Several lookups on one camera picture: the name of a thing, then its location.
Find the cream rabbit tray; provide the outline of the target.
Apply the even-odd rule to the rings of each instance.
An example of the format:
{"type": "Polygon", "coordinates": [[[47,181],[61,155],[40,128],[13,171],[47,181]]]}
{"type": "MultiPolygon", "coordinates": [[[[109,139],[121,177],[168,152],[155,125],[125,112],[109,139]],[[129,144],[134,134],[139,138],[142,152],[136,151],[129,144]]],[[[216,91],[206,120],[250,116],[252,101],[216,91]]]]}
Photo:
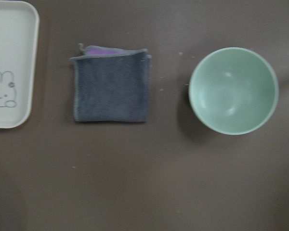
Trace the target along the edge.
{"type": "Polygon", "coordinates": [[[0,0],[0,128],[15,128],[31,113],[38,35],[33,5],[0,0]]]}

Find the grey folded cloth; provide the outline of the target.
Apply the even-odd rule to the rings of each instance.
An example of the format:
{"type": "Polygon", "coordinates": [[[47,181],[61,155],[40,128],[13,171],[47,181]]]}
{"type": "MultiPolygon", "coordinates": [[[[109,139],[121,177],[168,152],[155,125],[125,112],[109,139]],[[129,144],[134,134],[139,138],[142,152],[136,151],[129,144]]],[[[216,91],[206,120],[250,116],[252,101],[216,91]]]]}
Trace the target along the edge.
{"type": "Polygon", "coordinates": [[[74,119],[77,122],[143,123],[148,118],[151,55],[79,44],[74,65],[74,119]]]}

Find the mint green bowl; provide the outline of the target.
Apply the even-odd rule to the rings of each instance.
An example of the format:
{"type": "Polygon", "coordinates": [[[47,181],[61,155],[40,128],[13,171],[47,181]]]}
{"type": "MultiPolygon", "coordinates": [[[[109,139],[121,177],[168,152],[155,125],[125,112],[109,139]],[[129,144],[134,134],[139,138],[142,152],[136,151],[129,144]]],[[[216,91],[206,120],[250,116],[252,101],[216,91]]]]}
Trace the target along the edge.
{"type": "Polygon", "coordinates": [[[188,98],[196,117],[226,135],[243,135],[263,126],[273,115],[279,85],[272,66],[254,51],[216,50],[195,67],[188,98]]]}

